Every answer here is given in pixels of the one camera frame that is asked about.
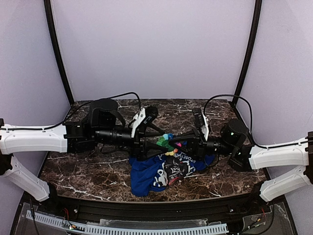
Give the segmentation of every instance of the black pole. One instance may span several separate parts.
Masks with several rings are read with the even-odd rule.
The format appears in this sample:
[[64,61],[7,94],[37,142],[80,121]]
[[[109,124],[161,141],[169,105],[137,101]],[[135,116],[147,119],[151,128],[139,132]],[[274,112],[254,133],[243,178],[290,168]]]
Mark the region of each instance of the black pole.
[[69,87],[67,74],[65,73],[65,68],[64,68],[64,64],[63,64],[61,53],[60,53],[59,43],[58,43],[57,34],[55,31],[55,26],[54,26],[54,21],[53,21],[51,2],[50,0],[44,0],[44,3],[45,3],[45,15],[47,17],[47,24],[49,28],[49,33],[50,33],[51,43],[52,43],[52,47],[54,51],[55,60],[57,61],[62,83],[65,89],[65,92],[67,94],[67,99],[70,105],[72,105],[74,103],[74,97]]
[[[241,69],[240,76],[238,79],[235,95],[240,95],[244,82],[245,82],[246,72],[248,71],[248,67],[250,63],[253,46],[255,42],[255,37],[256,37],[256,32],[258,30],[258,24],[259,24],[259,19],[260,19],[260,14],[261,14],[261,5],[262,5],[262,0],[255,0],[254,13],[253,13],[252,25],[251,25],[251,30],[250,30],[250,36],[248,40],[248,46],[246,48],[246,55],[245,55],[243,67]],[[238,102],[238,98],[234,97],[232,100],[232,103],[236,105],[237,102]]]

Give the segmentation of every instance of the white perforated rail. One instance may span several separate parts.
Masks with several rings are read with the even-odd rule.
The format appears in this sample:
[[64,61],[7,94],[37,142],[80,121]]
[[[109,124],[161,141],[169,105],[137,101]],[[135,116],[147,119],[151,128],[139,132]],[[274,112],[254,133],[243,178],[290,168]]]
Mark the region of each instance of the white perforated rail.
[[[26,218],[32,219],[29,210],[26,213]],[[54,218],[49,215],[40,214],[36,212],[35,220],[36,222],[41,224],[45,224],[59,229],[64,229],[62,226],[62,219],[59,218]],[[226,224],[211,225],[190,229],[168,229],[168,230],[117,229],[75,222],[71,222],[71,224],[83,230],[83,232],[75,230],[76,233],[86,235],[222,235],[228,233]]]

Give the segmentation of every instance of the blue cloth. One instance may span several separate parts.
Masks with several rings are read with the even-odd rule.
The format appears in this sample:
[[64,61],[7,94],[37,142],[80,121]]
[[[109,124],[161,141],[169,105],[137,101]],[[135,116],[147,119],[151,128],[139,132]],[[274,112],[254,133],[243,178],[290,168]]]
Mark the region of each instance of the blue cloth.
[[[178,152],[174,155],[177,159],[181,161],[182,164],[187,164],[188,172],[184,174],[191,175],[195,170],[203,170],[207,166],[209,166],[215,156],[205,156],[204,161],[195,161],[185,155],[184,153]],[[164,164],[167,160],[168,156],[166,155],[158,155],[153,158],[149,158],[145,161],[137,161],[136,158],[129,158],[129,163],[132,166],[131,170],[131,185],[132,185],[132,194],[137,197],[147,196],[149,191],[163,191],[166,189],[170,177],[168,170],[168,164],[171,162],[167,162],[167,168],[164,169]],[[173,171],[174,168],[179,168],[177,165],[173,165],[171,169]]]

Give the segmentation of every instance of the marble table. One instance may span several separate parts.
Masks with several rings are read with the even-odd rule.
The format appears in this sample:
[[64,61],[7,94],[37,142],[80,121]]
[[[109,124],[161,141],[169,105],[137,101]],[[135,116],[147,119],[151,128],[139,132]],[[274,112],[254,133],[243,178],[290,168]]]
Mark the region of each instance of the marble table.
[[[167,133],[181,134],[193,126],[192,109],[203,107],[205,102],[203,99],[146,99],[142,100],[142,105],[158,107],[155,125]],[[84,101],[76,102],[72,110],[82,103]],[[118,104],[119,112],[128,123],[137,111],[137,101],[118,100]],[[82,119],[88,113],[88,108],[80,109],[71,120]],[[228,120],[236,118],[227,100],[211,101],[206,115],[212,134],[216,136]],[[136,197],[131,193],[128,154],[103,154],[101,148],[102,144],[99,144],[94,151],[79,154],[50,152],[41,179],[55,185],[60,196],[118,202],[184,201],[233,196],[249,193],[255,183],[266,180],[263,170],[236,172],[227,164],[228,157],[220,156],[220,161],[213,168],[196,171],[163,192]]]

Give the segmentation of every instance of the brown marble surface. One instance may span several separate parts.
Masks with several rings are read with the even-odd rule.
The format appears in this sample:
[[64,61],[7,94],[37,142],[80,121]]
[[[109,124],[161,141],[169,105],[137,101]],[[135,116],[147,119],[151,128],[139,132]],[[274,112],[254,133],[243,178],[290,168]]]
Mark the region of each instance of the brown marble surface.
[[[156,126],[167,133],[181,134],[193,126],[192,109],[203,107],[205,102],[201,99],[151,99],[142,100],[142,105],[158,107],[159,115],[154,121]],[[128,123],[137,111],[137,101],[118,100],[118,103],[119,112]],[[88,106],[85,106],[71,120],[80,120],[87,112]],[[236,118],[227,100],[211,101],[206,116],[213,135],[218,135],[229,119]],[[219,163],[213,168],[196,171],[165,191],[150,192],[147,197],[136,197],[131,193],[128,154],[102,154],[101,147],[99,144],[94,151],[80,154],[51,152],[41,179],[54,184],[60,196],[119,202],[183,201],[232,196],[249,193],[255,183],[266,179],[262,170],[249,173],[234,171],[227,164],[228,157],[221,156]]]

